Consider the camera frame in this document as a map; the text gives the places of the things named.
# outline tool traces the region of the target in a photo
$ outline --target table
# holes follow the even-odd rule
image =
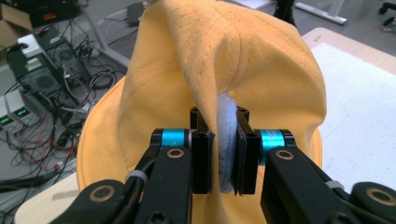
[[[396,58],[379,50],[370,48],[352,39],[324,28],[317,28],[304,35],[307,45],[313,49],[322,43],[334,46],[364,60],[369,64],[396,74]],[[16,223],[49,223],[59,216],[78,195],[76,174],[52,186],[24,203],[18,210]]]

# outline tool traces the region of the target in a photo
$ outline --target chair wheel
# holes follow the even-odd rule
[[[383,14],[387,13],[387,11],[388,11],[388,9],[387,9],[386,7],[381,7],[381,8],[378,10],[378,13],[381,14],[381,15],[383,15]]]

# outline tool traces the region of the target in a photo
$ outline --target yellow cloth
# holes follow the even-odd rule
[[[217,96],[227,92],[258,129],[289,129],[317,164],[317,127],[326,114],[318,65],[297,30],[270,15],[211,0],[158,0],[140,22],[127,76],[91,112],[78,148],[78,185],[124,181],[156,128],[189,128],[197,105],[217,133]],[[219,193],[217,139],[213,191],[193,196],[193,223],[265,223],[257,193]]]

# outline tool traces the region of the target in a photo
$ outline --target zip tie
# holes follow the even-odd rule
[[[344,189],[344,186],[340,182],[338,182],[336,180],[327,181],[326,185],[330,189]]]
[[[129,177],[132,177],[132,176],[141,178],[145,182],[145,185],[149,181],[148,176],[143,171],[139,171],[139,170],[132,170],[131,172],[129,172],[129,174],[125,178],[125,181],[127,181],[129,179]]]

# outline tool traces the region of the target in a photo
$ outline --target power supply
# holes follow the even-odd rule
[[[6,94],[8,114],[25,126],[31,126],[39,121],[35,104],[21,94],[19,90]]]
[[[20,122],[9,115],[5,96],[0,96],[0,126],[9,133],[18,133],[23,128]]]

